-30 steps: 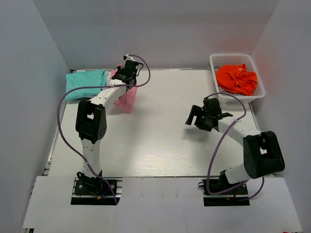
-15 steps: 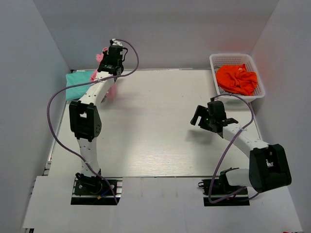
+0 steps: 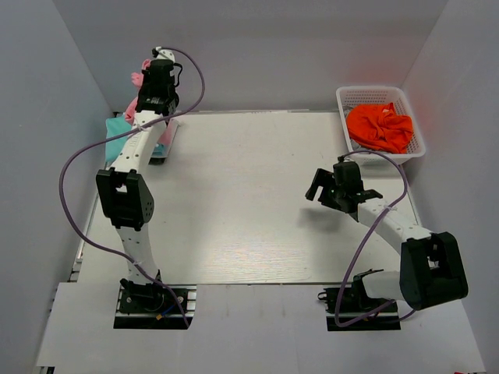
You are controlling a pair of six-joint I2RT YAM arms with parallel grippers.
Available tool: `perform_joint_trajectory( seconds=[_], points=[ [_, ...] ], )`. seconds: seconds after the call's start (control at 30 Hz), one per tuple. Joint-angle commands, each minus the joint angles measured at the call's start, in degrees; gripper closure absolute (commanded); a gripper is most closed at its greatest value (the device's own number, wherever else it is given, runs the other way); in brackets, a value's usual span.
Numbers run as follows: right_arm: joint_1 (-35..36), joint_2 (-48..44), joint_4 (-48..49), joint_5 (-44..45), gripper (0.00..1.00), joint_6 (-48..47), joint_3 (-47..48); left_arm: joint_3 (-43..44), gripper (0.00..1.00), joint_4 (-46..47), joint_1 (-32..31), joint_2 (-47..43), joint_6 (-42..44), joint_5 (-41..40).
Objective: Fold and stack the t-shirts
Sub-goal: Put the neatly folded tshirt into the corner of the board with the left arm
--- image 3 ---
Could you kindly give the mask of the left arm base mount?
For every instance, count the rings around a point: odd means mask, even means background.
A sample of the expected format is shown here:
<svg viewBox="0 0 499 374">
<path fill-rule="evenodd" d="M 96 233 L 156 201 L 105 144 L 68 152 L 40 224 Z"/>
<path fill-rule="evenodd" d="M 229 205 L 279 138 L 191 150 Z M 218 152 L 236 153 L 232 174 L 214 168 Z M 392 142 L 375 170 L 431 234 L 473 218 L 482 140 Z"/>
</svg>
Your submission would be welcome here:
<svg viewBox="0 0 499 374">
<path fill-rule="evenodd" d="M 186 330 L 196 308 L 196 286 L 173 286 L 120 280 L 113 328 L 116 330 Z"/>
</svg>

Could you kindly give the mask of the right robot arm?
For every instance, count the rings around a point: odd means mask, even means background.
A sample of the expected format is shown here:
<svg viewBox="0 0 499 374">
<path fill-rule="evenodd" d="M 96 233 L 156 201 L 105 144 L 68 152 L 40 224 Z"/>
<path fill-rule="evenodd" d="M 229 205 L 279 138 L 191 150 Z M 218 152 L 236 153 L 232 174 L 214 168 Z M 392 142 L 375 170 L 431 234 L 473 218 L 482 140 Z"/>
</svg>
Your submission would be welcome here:
<svg viewBox="0 0 499 374">
<path fill-rule="evenodd" d="M 305 195 L 348 214 L 379 235 L 400 256 L 396 271 L 367 270 L 348 275 L 350 287 L 338 298 L 370 311 L 389 301 L 404 301 L 419 311 L 466 298 L 469 286 L 457 239 L 411 222 L 374 189 L 365 189 L 360 169 L 341 161 L 332 171 L 317 169 Z"/>
</svg>

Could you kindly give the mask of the pink t-shirt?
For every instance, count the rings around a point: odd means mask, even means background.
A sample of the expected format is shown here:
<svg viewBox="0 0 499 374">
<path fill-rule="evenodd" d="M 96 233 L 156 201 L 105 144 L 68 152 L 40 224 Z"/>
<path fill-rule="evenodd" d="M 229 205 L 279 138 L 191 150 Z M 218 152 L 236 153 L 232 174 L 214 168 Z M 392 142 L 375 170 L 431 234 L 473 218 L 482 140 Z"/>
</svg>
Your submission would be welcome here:
<svg viewBox="0 0 499 374">
<path fill-rule="evenodd" d="M 150 66 L 151 59 L 146 59 L 143 61 L 141 65 L 141 70 L 145 70 L 145 68 L 148 68 Z M 131 81 L 132 84 L 137 88 L 138 90 L 142 87 L 143 84 L 143 73 L 142 72 L 133 72 L 131 74 Z M 135 97 L 127 107 L 125 111 L 125 120 L 132 125 L 134 121 L 134 116 L 136 114 L 136 106 L 137 106 L 137 101 L 138 97 Z"/>
</svg>

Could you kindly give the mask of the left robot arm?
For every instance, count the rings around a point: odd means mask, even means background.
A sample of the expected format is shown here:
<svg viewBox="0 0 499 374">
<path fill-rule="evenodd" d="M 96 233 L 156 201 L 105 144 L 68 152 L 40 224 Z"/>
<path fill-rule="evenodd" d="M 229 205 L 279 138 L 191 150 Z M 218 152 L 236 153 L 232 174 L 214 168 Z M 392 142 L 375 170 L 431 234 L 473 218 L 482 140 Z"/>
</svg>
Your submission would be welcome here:
<svg viewBox="0 0 499 374">
<path fill-rule="evenodd" d="M 157 58 L 145 65 L 131 122 L 136 132 L 126 137 L 111 166 L 96 176 L 103 213 L 116 229 L 124 253 L 131 259 L 128 281 L 144 285 L 137 299 L 149 311 L 163 306 L 165 292 L 151 281 L 161 279 L 147 227 L 153 217 L 154 198 L 141 172 L 167 129 L 168 123 L 163 117 L 174 114 L 179 103 L 173 75 L 178 66 L 170 58 Z"/>
</svg>

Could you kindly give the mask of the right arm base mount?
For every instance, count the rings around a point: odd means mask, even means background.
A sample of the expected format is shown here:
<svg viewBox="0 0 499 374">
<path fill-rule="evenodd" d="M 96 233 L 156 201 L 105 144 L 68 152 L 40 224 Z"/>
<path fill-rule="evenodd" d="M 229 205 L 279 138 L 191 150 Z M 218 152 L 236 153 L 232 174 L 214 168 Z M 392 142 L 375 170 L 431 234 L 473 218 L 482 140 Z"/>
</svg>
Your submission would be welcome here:
<svg viewBox="0 0 499 374">
<path fill-rule="evenodd" d="M 338 297 L 339 287 L 324 288 L 317 294 L 319 302 L 323 302 L 326 309 L 326 322 L 328 332 L 360 332 L 360 331 L 389 331 L 400 330 L 401 323 L 398 320 L 398 306 L 392 303 L 386 309 L 378 313 L 372 313 L 365 319 L 353 323 L 347 327 L 339 327 L 334 320 L 334 309 Z M 350 287 L 345 289 L 340 305 L 339 321 L 346 323 L 362 314 L 383 305 L 385 299 L 374 299 L 366 302 L 366 306 L 361 306 L 354 298 Z"/>
</svg>

